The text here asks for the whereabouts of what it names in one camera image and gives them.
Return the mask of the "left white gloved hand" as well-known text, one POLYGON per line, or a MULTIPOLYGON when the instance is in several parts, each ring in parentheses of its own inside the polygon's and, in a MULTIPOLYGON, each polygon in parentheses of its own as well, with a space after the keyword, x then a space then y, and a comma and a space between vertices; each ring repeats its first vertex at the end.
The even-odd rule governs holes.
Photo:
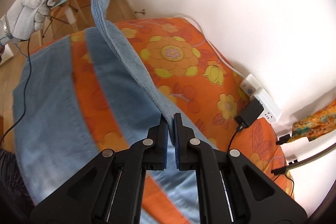
POLYGON ((42 28, 55 3, 55 0, 16 0, 1 17, 1 47, 13 39, 29 39, 42 28))

